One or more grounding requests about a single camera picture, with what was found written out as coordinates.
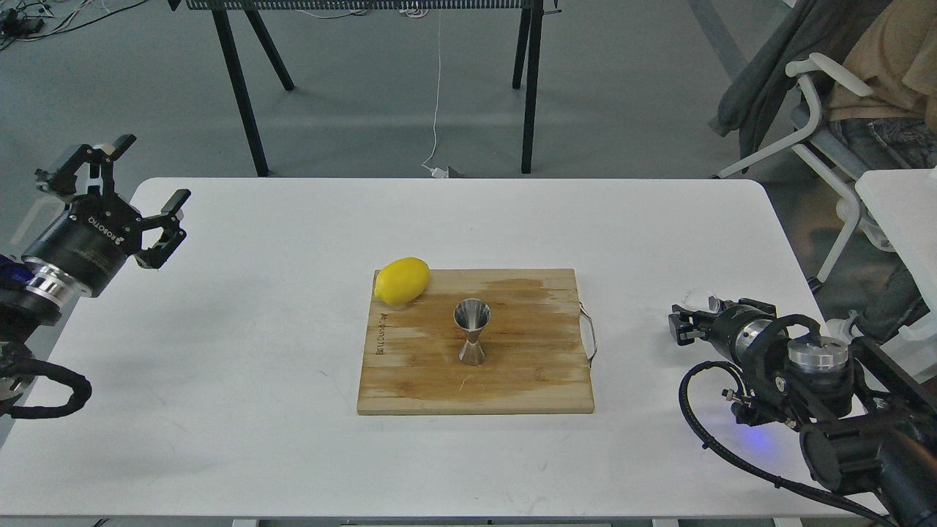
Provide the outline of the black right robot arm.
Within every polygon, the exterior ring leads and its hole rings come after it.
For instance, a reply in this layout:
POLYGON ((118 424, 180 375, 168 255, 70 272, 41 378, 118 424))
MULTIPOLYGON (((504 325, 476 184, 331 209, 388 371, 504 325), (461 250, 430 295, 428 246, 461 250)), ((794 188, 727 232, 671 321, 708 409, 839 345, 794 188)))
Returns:
POLYGON ((676 344, 703 340, 720 354, 690 368, 677 391, 703 448, 774 487, 883 526, 935 525, 935 398, 873 340, 823 336, 816 320, 780 316, 750 298, 710 297, 697 311, 674 304, 668 323, 676 344), (735 380, 723 397, 736 423, 776 422, 799 434, 816 487, 747 463, 700 423, 689 384, 712 368, 735 380))

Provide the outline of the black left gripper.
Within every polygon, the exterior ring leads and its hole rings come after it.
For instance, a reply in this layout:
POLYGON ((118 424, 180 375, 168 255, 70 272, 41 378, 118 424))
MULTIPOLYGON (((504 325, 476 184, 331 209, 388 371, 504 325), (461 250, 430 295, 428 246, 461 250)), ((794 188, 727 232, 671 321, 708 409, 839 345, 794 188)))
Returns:
POLYGON ((58 268, 83 285, 87 296, 93 298, 100 296, 130 255, 136 253, 141 268, 160 269, 166 264, 187 237, 180 222, 182 207, 192 193, 188 189, 178 189, 159 214, 144 218, 136 207, 115 193, 113 163, 136 140, 136 135, 124 134, 113 144, 71 146, 53 164, 53 170, 34 172, 37 189, 58 197, 64 208, 27 247, 24 263, 58 268), (90 174, 102 178, 102 195, 75 198, 77 171, 84 164, 90 166, 90 174), (137 253, 143 243, 141 231, 154 229, 161 229, 160 238, 153 246, 137 253))

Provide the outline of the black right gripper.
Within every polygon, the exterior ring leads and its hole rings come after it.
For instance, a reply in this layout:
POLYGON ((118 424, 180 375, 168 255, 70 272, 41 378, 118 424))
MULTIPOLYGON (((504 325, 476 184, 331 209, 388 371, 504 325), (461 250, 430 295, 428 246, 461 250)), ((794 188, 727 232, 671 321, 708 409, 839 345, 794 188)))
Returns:
POLYGON ((719 312, 675 308, 668 315, 670 334, 679 346, 706 341, 733 363, 742 363, 754 340, 777 319, 775 304, 752 298, 720 300, 719 312))

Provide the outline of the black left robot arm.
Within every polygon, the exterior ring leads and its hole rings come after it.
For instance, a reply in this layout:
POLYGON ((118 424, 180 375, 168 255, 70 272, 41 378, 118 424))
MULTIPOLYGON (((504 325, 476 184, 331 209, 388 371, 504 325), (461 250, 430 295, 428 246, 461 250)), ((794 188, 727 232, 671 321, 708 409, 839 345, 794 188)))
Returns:
POLYGON ((175 191, 150 217, 115 190, 113 165, 135 141, 124 134, 101 146, 71 146, 53 169, 36 172, 37 189, 64 208, 23 256, 2 257, 3 416, 51 419, 83 409, 92 396, 87 377, 38 359, 29 338, 55 326, 75 296, 100 296, 127 259, 161 268, 187 236, 180 222, 190 190, 175 191))

